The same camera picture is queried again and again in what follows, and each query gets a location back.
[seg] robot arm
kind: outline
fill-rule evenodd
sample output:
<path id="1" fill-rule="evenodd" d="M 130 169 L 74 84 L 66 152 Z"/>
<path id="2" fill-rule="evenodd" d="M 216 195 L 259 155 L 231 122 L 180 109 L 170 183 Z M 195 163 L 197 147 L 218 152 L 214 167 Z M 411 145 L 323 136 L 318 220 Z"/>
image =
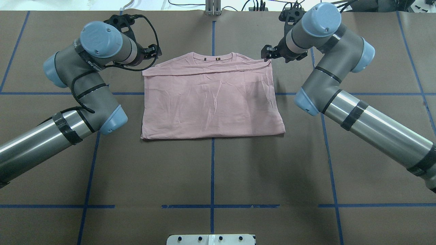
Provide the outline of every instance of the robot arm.
<path id="1" fill-rule="evenodd" d="M 334 5 L 317 4 L 294 24 L 278 46 L 266 45 L 261 56 L 265 60 L 281 56 L 286 61 L 300 60 L 311 47 L 324 57 L 296 94 L 297 106 L 312 116 L 325 114 L 423 178 L 436 193 L 433 142 L 339 88 L 350 71 L 362 71 L 371 63 L 375 50 L 341 23 L 341 14 Z"/>
<path id="2" fill-rule="evenodd" d="M 158 41 L 147 49 L 136 42 L 130 25 L 138 17 L 144 16 L 114 15 L 105 23 L 90 22 L 80 38 L 44 63 L 46 76 L 58 87 L 69 87 L 81 107 L 58 112 L 0 146 L 0 188 L 92 133 L 100 131 L 106 135 L 127 122 L 121 105 L 98 72 L 106 67 L 136 66 L 144 59 L 156 60 L 161 55 Z M 122 27 L 129 31 L 121 33 Z"/>

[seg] blue joint cap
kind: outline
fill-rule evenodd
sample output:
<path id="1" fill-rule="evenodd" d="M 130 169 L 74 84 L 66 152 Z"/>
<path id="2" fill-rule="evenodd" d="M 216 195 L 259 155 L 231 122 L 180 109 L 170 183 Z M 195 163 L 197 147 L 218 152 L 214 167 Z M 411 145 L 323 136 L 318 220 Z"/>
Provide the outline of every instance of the blue joint cap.
<path id="1" fill-rule="evenodd" d="M 112 112 L 110 117 L 103 124 L 103 126 L 100 128 L 100 132 L 103 135 L 108 135 L 114 130 L 117 130 L 119 127 L 123 126 L 126 122 L 127 115 L 121 105 L 118 105 L 117 108 Z"/>
<path id="2" fill-rule="evenodd" d="M 83 27 L 80 42 L 90 55 L 109 58 L 121 50 L 123 37 L 115 27 L 101 21 L 93 21 Z"/>
<path id="3" fill-rule="evenodd" d="M 365 41 L 363 37 L 362 39 L 363 39 L 362 56 L 360 57 L 360 60 L 357 63 L 356 67 L 354 67 L 354 69 L 351 70 L 354 73 L 363 71 L 363 69 L 365 69 L 371 63 L 372 59 L 374 59 L 375 56 L 374 47 L 371 44 L 369 44 L 367 41 Z"/>
<path id="4" fill-rule="evenodd" d="M 327 37 L 336 32 L 341 14 L 331 3 L 318 3 L 301 18 L 303 30 L 313 37 Z"/>
<path id="5" fill-rule="evenodd" d="M 298 93 L 295 95 L 294 103 L 303 109 L 303 111 L 309 113 L 312 116 L 316 116 L 320 111 L 316 108 L 316 106 L 312 103 L 310 98 L 307 96 L 306 92 L 303 88 L 300 88 Z"/>
<path id="6" fill-rule="evenodd" d="M 54 83 L 54 85 L 60 87 L 60 88 L 66 88 L 68 87 L 61 81 L 59 78 L 59 75 L 56 71 L 56 64 L 55 64 L 55 58 L 56 54 L 59 52 L 56 52 L 54 55 L 52 55 L 50 58 L 48 58 L 44 64 L 42 65 L 44 69 L 45 76 Z"/>

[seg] silver tube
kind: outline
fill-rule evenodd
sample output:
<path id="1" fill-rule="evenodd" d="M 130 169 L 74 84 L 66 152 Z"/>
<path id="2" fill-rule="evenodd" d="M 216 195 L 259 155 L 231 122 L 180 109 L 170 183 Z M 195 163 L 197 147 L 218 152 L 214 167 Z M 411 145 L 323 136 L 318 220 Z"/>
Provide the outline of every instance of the silver tube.
<path id="1" fill-rule="evenodd" d="M 325 115 L 342 124 L 360 100 L 341 91 Z M 351 126 L 350 131 L 386 155 L 410 168 L 422 160 L 433 143 L 380 111 L 368 106 Z"/>
<path id="2" fill-rule="evenodd" d="M 63 116 L 80 138 L 92 134 L 77 111 Z M 0 146 L 0 182 L 8 183 L 71 145 L 53 120 L 29 130 Z"/>

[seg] white bracket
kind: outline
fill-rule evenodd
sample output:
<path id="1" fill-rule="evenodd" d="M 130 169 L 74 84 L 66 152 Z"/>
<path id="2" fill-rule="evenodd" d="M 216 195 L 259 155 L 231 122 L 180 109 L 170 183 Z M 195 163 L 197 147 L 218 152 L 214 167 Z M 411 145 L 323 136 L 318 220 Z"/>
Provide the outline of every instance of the white bracket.
<path id="1" fill-rule="evenodd" d="M 167 245 L 256 245 L 249 234 L 171 235 Z"/>
<path id="2" fill-rule="evenodd" d="M 206 15 L 221 15 L 221 0 L 206 0 Z"/>

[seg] pink garment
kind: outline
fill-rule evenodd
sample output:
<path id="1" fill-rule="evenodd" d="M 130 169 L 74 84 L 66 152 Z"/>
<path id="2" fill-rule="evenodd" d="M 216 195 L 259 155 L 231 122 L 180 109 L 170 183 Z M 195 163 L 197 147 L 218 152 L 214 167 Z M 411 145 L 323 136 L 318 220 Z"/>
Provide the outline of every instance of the pink garment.
<path id="1" fill-rule="evenodd" d="M 276 135 L 285 132 L 277 110 L 271 61 L 230 53 L 194 52 L 143 71 L 142 139 Z"/>

